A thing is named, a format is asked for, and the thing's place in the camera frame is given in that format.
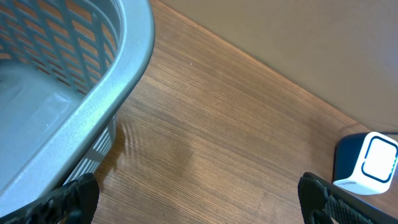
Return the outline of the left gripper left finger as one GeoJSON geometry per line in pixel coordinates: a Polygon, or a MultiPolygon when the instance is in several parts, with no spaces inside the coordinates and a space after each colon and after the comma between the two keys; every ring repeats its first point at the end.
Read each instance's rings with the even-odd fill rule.
{"type": "Polygon", "coordinates": [[[30,204],[1,217],[1,223],[81,223],[93,220],[100,188],[92,173],[47,193],[30,204]]]}

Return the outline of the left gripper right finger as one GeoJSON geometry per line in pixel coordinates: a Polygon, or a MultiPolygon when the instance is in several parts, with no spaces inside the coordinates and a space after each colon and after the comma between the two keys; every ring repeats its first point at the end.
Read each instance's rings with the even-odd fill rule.
{"type": "Polygon", "coordinates": [[[301,176],[298,198],[305,224],[397,224],[396,218],[311,172],[301,176]]]}

